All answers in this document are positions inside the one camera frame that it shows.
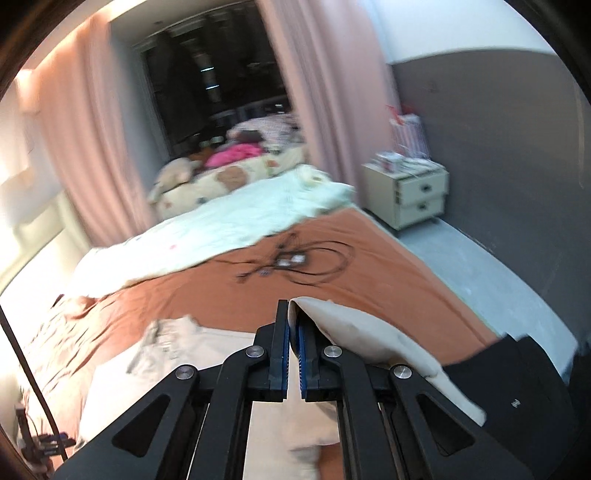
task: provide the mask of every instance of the headboard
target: headboard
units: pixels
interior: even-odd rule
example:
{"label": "headboard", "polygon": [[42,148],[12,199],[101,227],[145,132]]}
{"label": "headboard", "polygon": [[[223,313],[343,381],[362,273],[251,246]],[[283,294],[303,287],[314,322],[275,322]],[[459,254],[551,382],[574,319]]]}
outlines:
{"label": "headboard", "polygon": [[[23,344],[35,334],[90,244],[65,192],[60,192],[37,216],[0,230],[0,245],[0,304]],[[21,395],[17,369],[0,330],[0,424],[12,439],[17,428],[14,403]]]}

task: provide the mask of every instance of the white nightstand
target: white nightstand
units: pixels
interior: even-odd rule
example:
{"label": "white nightstand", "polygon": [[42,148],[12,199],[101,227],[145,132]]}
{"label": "white nightstand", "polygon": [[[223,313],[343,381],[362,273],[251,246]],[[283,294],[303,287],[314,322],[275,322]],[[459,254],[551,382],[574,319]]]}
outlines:
{"label": "white nightstand", "polygon": [[449,174],[437,164],[387,173],[378,165],[363,165],[369,210],[395,230],[441,215],[449,189]]}

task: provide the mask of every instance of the pink plush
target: pink plush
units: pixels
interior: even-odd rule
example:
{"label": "pink plush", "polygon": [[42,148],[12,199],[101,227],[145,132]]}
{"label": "pink plush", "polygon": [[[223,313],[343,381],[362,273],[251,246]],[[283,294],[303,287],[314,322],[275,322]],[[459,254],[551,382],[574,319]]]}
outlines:
{"label": "pink plush", "polygon": [[263,154],[263,149],[255,144],[241,143],[234,145],[220,153],[216,153],[209,157],[206,168],[218,168],[234,163],[239,160],[245,160],[252,157],[260,157]]}

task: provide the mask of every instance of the silver bolt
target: silver bolt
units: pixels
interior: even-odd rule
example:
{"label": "silver bolt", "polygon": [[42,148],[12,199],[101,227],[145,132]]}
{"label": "silver bolt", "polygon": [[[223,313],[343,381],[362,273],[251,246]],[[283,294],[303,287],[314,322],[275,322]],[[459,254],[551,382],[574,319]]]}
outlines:
{"label": "silver bolt", "polygon": [[195,369],[190,365],[181,365],[177,368],[175,375],[179,380],[188,380],[195,373]]}
{"label": "silver bolt", "polygon": [[339,346],[329,345],[324,348],[324,354],[330,358],[337,358],[343,355],[343,351]]}
{"label": "silver bolt", "polygon": [[265,349],[260,345],[252,345],[246,349],[246,356],[250,358],[259,358],[265,355]]}
{"label": "silver bolt", "polygon": [[410,378],[412,374],[413,371],[410,370],[410,368],[406,365],[398,365],[397,367],[394,367],[394,375],[396,375],[398,378],[402,378],[403,380]]}

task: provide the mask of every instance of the floor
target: floor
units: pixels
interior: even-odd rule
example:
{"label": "floor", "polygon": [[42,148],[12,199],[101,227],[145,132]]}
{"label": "floor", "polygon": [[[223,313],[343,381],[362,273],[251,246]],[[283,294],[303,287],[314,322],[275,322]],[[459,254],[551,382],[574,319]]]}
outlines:
{"label": "floor", "polygon": [[443,222],[424,222],[398,239],[421,258],[494,331],[530,335],[564,374],[577,348],[566,325],[517,275]]}

